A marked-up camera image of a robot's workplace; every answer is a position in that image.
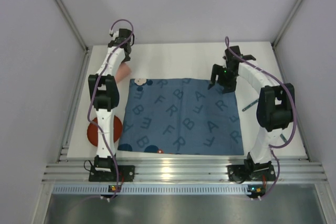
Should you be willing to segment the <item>aluminium frame post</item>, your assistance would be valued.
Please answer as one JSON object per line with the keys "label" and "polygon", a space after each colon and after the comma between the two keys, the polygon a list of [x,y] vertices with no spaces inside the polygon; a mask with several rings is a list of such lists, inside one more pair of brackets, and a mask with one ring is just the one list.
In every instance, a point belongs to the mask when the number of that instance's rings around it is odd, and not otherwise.
{"label": "aluminium frame post", "polygon": [[290,9],[285,21],[282,23],[279,31],[277,32],[274,40],[271,42],[272,48],[275,49],[278,44],[280,43],[281,39],[283,38],[284,34],[290,27],[291,23],[293,22],[295,16],[297,15],[299,9],[301,8],[302,4],[305,0],[295,0],[294,5]]}
{"label": "aluminium frame post", "polygon": [[71,17],[68,8],[65,6],[62,0],[53,0],[60,11],[61,15],[63,16],[64,20],[66,21],[68,27],[72,31],[73,35],[75,36],[77,42],[79,43],[80,47],[83,51],[88,51],[88,46],[86,45],[83,37],[81,36],[73,18]]}

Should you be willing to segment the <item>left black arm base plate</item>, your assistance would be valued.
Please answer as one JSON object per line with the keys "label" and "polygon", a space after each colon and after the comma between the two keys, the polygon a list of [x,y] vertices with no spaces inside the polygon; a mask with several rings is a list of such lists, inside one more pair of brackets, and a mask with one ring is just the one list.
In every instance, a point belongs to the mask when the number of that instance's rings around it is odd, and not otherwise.
{"label": "left black arm base plate", "polygon": [[[135,176],[135,166],[133,165],[118,165],[119,182],[132,182]],[[91,167],[89,179],[90,182],[116,182],[117,172],[115,168],[109,171],[98,170]]]}

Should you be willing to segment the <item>aluminium mounting rail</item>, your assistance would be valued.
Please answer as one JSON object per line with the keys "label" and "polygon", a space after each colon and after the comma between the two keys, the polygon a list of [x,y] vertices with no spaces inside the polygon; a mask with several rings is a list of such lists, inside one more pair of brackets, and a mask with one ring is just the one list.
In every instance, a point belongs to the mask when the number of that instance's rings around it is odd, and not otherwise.
{"label": "aluminium mounting rail", "polygon": [[[146,157],[121,158],[121,165],[135,167],[136,183],[228,183],[229,165],[241,164],[242,159],[225,157]],[[283,184],[314,184],[327,182],[321,163],[301,159],[272,161],[275,170],[280,171],[279,182]],[[71,159],[48,164],[42,176],[44,183],[85,183],[89,173],[84,161]]]}

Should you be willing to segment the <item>red plastic plate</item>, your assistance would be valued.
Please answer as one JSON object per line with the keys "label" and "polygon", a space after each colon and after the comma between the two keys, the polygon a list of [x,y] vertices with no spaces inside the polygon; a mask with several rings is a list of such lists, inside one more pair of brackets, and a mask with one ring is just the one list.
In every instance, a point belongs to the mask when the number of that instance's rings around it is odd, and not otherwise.
{"label": "red plastic plate", "polygon": [[[113,142],[115,143],[119,140],[122,134],[122,122],[117,116],[114,117],[113,128]],[[98,128],[92,123],[90,123],[87,128],[87,138],[93,146],[98,146]]]}

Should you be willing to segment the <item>left aluminium frame post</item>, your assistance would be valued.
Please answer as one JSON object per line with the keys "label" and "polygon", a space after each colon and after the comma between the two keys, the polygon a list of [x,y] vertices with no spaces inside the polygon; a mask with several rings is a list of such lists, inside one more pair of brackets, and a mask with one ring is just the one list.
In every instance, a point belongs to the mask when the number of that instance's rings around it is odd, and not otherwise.
{"label": "left aluminium frame post", "polygon": [[79,43],[80,47],[83,51],[88,51],[88,46],[86,45],[83,37],[81,36],[73,18],[71,17],[68,8],[65,6],[62,0],[53,0],[60,11],[61,15],[63,16],[64,20],[66,21],[68,27],[72,31],[73,35],[75,36],[77,42]]}

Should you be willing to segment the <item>green-handled fork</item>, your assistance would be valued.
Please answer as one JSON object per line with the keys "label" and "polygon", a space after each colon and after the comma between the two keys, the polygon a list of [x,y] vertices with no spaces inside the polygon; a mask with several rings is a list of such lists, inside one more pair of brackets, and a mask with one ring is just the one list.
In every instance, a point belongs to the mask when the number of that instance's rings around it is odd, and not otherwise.
{"label": "green-handled fork", "polygon": [[246,110],[250,109],[252,106],[254,106],[255,104],[258,103],[258,99],[256,99],[255,101],[253,101],[252,103],[250,103],[249,105],[245,106],[242,111],[245,112]]}

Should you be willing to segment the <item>blue letter-print cloth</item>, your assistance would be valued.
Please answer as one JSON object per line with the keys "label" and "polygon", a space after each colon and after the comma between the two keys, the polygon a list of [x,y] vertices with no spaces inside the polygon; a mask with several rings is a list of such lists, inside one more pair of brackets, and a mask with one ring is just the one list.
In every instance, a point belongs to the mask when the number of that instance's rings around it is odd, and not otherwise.
{"label": "blue letter-print cloth", "polygon": [[131,79],[118,150],[243,155],[236,95],[201,79]]}

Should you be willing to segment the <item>pink plastic cup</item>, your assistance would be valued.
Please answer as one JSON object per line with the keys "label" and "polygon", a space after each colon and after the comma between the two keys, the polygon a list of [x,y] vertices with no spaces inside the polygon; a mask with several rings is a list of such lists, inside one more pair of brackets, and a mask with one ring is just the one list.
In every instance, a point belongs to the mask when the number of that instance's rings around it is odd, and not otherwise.
{"label": "pink plastic cup", "polygon": [[131,73],[130,67],[126,63],[119,65],[117,73],[115,74],[116,83],[121,82],[124,78],[129,76]]}

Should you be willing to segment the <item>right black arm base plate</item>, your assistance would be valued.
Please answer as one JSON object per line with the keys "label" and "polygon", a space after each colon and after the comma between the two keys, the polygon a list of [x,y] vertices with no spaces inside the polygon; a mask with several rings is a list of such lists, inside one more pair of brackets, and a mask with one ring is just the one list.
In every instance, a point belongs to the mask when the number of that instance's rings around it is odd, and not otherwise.
{"label": "right black arm base plate", "polygon": [[261,182],[263,179],[274,181],[276,174],[274,167],[264,166],[257,169],[247,168],[245,165],[229,165],[227,166],[228,176],[230,182],[242,184],[243,182]]}

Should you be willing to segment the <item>right aluminium frame post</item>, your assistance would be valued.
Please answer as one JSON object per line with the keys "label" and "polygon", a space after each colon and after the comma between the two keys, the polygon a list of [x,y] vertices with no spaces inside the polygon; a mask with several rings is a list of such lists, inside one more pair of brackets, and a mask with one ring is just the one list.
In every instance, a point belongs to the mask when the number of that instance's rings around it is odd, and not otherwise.
{"label": "right aluminium frame post", "polygon": [[272,48],[275,49],[278,44],[280,43],[281,39],[283,38],[284,34],[290,27],[291,23],[293,22],[295,16],[297,15],[299,9],[301,8],[302,4],[305,0],[295,0],[294,5],[290,9],[285,21],[282,23],[279,31],[277,32],[274,40],[271,42]]}

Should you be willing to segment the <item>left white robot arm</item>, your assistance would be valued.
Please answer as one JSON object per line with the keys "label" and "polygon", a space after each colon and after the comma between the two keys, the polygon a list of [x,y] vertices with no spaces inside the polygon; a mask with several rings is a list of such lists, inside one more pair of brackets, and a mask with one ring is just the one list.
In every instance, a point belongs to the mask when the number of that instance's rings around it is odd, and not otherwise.
{"label": "left white robot arm", "polygon": [[88,116],[94,109],[97,122],[89,120],[98,129],[98,149],[93,170],[113,174],[116,172],[116,149],[113,143],[113,120],[120,95],[116,75],[120,65],[130,60],[131,43],[134,34],[129,29],[110,31],[112,40],[108,44],[107,55],[95,74],[88,77],[90,105]]}

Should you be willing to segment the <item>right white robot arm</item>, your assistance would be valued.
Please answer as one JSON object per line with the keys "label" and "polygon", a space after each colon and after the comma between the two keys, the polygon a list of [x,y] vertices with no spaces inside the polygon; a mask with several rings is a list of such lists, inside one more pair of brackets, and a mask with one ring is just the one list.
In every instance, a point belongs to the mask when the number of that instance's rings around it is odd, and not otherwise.
{"label": "right white robot arm", "polygon": [[272,74],[262,70],[253,62],[252,55],[243,55],[239,46],[228,46],[225,50],[225,65],[214,64],[208,88],[222,86],[223,93],[234,93],[237,78],[246,80],[259,94],[256,118],[260,126],[255,144],[242,165],[228,168],[229,179],[236,183],[247,180],[274,180],[271,163],[272,151],[277,148],[276,140],[290,123],[296,123],[295,89],[290,83],[282,83]]}

